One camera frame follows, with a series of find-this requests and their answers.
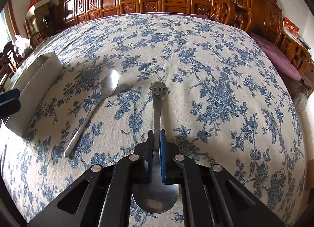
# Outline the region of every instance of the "spoon handle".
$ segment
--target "spoon handle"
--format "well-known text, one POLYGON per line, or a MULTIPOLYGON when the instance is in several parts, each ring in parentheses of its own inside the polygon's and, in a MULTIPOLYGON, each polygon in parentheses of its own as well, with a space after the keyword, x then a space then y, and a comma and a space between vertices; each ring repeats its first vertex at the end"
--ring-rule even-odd
POLYGON ((86 118, 84 119, 83 124, 80 126, 80 128, 78 129, 78 131, 75 133, 74 137, 71 139, 70 143, 68 144, 68 147, 65 149, 63 156, 65 158, 69 157, 70 154, 72 153, 76 143, 78 142, 88 120, 90 119, 90 117, 92 116, 94 110, 97 108, 97 105, 90 111, 90 113, 86 116, 86 118))
POLYGON ((154 151, 159 152, 159 132, 160 132, 160 114, 161 102, 164 95, 163 83, 156 81, 152 84, 153 109, 154 109, 154 151))

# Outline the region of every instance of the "window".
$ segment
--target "window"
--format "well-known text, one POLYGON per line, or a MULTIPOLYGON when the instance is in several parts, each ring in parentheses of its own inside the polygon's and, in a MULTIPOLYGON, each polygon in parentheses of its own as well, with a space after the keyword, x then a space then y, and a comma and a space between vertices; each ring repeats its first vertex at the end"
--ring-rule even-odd
POLYGON ((7 30, 7 24, 4 17, 4 9, 0 14, 0 52, 3 51, 4 46, 10 41, 9 32, 7 30))

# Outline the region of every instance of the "tablecloth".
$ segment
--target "tablecloth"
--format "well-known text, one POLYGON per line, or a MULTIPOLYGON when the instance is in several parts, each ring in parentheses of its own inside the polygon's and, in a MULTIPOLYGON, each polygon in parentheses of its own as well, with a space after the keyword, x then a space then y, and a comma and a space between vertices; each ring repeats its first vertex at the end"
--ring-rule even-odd
MULTIPOLYGON (((155 81, 166 85, 161 128, 168 140, 198 164, 221 164, 286 224, 295 221, 306 167, 299 120, 283 81, 247 33, 200 18, 136 14, 71 27, 41 50, 49 51, 63 72, 26 137, 0 130, 1 175, 27 221, 90 166, 115 164, 146 141, 155 81), (111 69, 120 74, 117 90, 65 159, 111 69)), ((155 225, 183 226, 181 201, 159 215, 132 202, 130 226, 155 225)))

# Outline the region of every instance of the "white plastic bag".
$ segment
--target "white plastic bag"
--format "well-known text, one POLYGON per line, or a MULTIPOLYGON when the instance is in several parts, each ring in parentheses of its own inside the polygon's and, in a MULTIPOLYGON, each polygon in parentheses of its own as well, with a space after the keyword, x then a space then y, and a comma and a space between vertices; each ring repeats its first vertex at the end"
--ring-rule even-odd
POLYGON ((32 51, 32 46, 30 45, 29 39, 23 38, 20 35, 15 35, 15 45, 18 48, 18 53, 22 56, 22 58, 25 57, 25 55, 32 51))

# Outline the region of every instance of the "spoon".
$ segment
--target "spoon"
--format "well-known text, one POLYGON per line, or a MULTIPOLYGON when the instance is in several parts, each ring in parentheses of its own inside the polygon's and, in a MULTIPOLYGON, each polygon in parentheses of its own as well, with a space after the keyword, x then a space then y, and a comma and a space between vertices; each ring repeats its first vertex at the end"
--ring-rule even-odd
POLYGON ((168 211, 178 200, 179 185, 165 185, 161 179, 161 164, 159 160, 159 133, 161 102, 165 86, 157 81, 152 85, 154 109, 154 151, 151 182, 148 185, 133 185, 132 195, 135 203, 142 210, 160 214, 168 211))
MULTIPOLYGON (((113 69, 109 72, 108 75, 103 79, 101 87, 100 87, 100 100, 97 102, 97 105, 103 101, 105 98, 111 96, 111 94, 115 91, 118 86, 119 74, 117 70, 113 69)), ((72 153, 77 141, 79 140, 88 120, 92 116, 92 113, 96 109, 97 105, 90 111, 90 113, 86 116, 84 123, 80 126, 72 140, 70 141, 68 147, 64 151, 64 157, 67 158, 72 153)))

